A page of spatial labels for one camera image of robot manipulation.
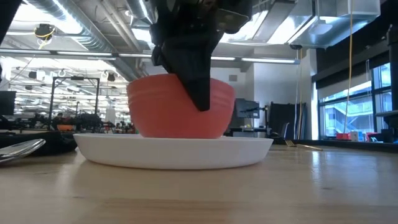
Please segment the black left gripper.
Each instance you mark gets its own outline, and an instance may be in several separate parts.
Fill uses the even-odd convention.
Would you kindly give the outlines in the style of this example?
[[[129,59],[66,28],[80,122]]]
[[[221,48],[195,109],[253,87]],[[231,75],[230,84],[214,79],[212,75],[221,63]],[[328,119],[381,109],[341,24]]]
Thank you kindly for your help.
[[[214,45],[193,48],[161,47],[167,39],[209,37],[219,42],[218,0],[150,0],[155,22],[150,26],[152,63],[175,74],[198,111],[210,109],[210,67]]]

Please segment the red plastic bowl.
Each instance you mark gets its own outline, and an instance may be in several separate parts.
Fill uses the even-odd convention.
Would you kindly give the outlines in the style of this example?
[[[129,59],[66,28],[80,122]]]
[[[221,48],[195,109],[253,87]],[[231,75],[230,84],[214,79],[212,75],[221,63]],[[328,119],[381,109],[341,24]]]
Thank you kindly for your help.
[[[158,74],[127,86],[131,121],[146,138],[216,139],[234,110],[234,88],[210,79],[210,109],[199,111],[175,74]]]

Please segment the silver metal spoon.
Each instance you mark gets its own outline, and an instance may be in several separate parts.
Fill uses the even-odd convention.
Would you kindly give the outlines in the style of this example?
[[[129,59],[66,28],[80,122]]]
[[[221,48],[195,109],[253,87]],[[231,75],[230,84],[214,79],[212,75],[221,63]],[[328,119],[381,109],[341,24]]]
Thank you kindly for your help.
[[[26,157],[46,143],[44,139],[34,139],[20,142],[0,149],[0,164]]]

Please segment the black monitor on arm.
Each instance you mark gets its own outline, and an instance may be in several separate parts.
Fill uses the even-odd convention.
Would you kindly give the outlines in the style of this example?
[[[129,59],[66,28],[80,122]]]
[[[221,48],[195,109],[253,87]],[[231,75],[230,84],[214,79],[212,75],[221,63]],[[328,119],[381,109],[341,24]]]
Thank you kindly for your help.
[[[237,98],[235,100],[235,112],[238,118],[254,118],[260,117],[260,104],[256,101]]]

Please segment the long ceiling light bar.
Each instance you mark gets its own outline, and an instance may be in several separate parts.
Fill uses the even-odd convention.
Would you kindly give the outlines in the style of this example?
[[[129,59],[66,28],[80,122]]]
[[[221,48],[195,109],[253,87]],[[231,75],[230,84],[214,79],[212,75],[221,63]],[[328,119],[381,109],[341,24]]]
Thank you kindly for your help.
[[[221,57],[221,56],[212,56],[211,59],[212,60],[216,60],[216,61],[294,64],[294,65],[297,65],[297,64],[299,64],[301,62],[301,60],[298,60],[298,59],[288,59],[288,58],[254,58],[254,57]]]
[[[90,57],[90,58],[151,58],[151,54],[139,53],[111,53],[111,52],[74,52],[56,50],[32,50],[32,49],[5,49],[0,48],[0,54],[15,55],[54,55],[71,57]]]

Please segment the white round plate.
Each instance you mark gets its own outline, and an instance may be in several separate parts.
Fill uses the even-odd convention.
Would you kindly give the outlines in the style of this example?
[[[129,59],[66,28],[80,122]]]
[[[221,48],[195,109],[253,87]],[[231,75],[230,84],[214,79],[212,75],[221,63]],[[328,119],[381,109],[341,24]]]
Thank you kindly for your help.
[[[202,170],[249,166],[266,157],[272,139],[145,138],[138,134],[74,134],[85,159],[118,167]]]

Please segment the black metal rack stand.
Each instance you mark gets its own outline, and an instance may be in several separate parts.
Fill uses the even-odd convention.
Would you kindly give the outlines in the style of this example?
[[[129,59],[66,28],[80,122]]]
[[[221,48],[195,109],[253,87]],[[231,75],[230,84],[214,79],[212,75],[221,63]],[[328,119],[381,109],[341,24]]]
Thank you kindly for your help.
[[[99,102],[99,92],[100,92],[100,79],[99,78],[90,78],[90,77],[82,77],[82,76],[72,76],[72,77],[53,77],[52,78],[52,91],[50,94],[50,107],[49,107],[49,123],[48,130],[52,129],[52,112],[53,112],[53,100],[55,96],[55,89],[61,85],[65,80],[74,80],[74,81],[84,81],[84,80],[95,80],[96,84],[93,87],[96,88],[95,95],[95,112],[94,114],[98,114],[98,102]]]

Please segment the gold metal fork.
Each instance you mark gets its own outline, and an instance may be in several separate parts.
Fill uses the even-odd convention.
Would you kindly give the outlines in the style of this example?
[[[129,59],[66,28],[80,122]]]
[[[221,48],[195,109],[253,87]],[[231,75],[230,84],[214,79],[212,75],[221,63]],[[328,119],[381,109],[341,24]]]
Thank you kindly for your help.
[[[313,150],[313,151],[323,151],[323,149],[321,149],[319,147],[308,146],[308,145],[304,145],[304,144],[295,144],[291,140],[285,140],[285,144],[288,147],[299,147],[299,148],[303,148],[303,149],[310,149],[310,150]]]

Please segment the black cloth napkin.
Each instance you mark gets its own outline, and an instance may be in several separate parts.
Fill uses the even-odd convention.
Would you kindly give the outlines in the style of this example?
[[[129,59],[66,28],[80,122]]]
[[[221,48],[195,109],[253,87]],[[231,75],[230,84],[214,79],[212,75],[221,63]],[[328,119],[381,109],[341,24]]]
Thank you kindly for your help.
[[[35,134],[0,133],[0,148],[35,139],[44,139],[45,144],[29,157],[55,156],[72,152],[77,148],[72,134],[62,135],[58,131]]]

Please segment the black computer monitor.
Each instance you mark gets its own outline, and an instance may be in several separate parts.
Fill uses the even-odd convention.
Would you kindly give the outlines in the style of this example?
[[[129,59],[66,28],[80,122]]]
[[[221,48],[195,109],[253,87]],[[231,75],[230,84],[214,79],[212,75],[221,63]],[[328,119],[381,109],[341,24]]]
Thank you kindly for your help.
[[[0,91],[0,115],[13,115],[15,100],[15,91]]]

